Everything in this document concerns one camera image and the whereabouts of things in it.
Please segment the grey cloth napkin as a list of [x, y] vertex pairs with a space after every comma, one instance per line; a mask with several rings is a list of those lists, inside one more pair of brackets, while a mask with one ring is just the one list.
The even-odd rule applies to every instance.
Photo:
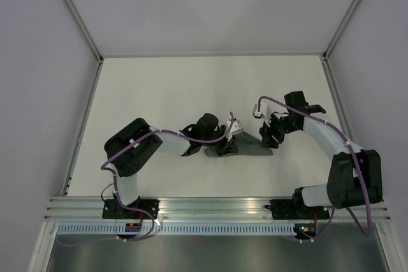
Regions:
[[261, 147], [261, 142], [256, 137], [243, 131], [238, 133], [228, 141], [222, 141], [209, 145], [204, 149], [207, 157], [231, 157], [231, 156], [271, 156], [273, 152], [270, 148]]

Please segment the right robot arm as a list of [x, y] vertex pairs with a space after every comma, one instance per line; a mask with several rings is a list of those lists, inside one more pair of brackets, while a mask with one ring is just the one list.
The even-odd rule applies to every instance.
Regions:
[[329, 119], [318, 104], [309, 104], [302, 91], [286, 94], [280, 102], [261, 96], [252, 111], [263, 120], [259, 129], [261, 145], [278, 148], [286, 135], [304, 132], [330, 160], [325, 184], [300, 187], [295, 191], [291, 211], [299, 218], [311, 214], [315, 206], [351, 210], [364, 206], [367, 220], [372, 220], [372, 204], [383, 199], [381, 157], [376, 150], [366, 150], [348, 138]]

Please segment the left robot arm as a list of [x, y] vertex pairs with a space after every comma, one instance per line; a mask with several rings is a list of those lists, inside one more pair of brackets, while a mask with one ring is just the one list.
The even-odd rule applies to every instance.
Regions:
[[207, 147], [221, 157], [238, 152], [235, 136], [242, 131], [240, 121], [232, 113], [224, 125], [219, 125], [215, 115], [206, 113], [197, 123], [179, 131], [155, 128], [143, 118], [135, 119], [104, 145], [107, 161], [101, 170], [112, 174], [117, 211], [124, 218], [133, 218], [142, 210], [137, 173], [156, 152], [189, 157]]

